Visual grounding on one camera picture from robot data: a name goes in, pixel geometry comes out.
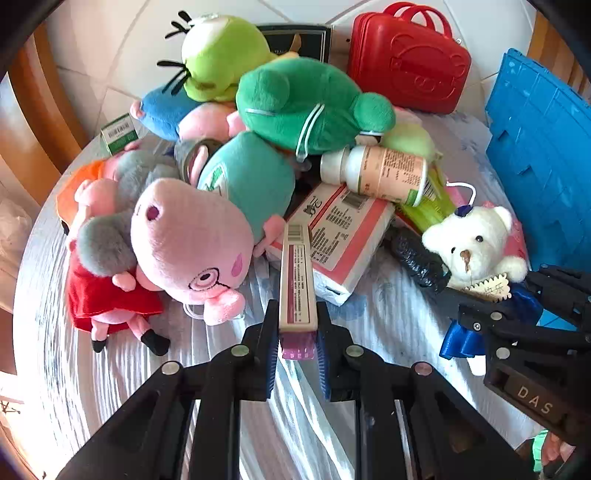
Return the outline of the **person's right hand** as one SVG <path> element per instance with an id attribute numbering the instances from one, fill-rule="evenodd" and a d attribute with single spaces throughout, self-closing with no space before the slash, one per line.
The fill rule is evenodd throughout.
<path id="1" fill-rule="evenodd" d="M 550 463 L 561 459 L 566 462 L 575 450 L 575 446 L 568 444 L 554 433 L 547 433 L 541 448 L 541 463 L 546 467 Z"/>

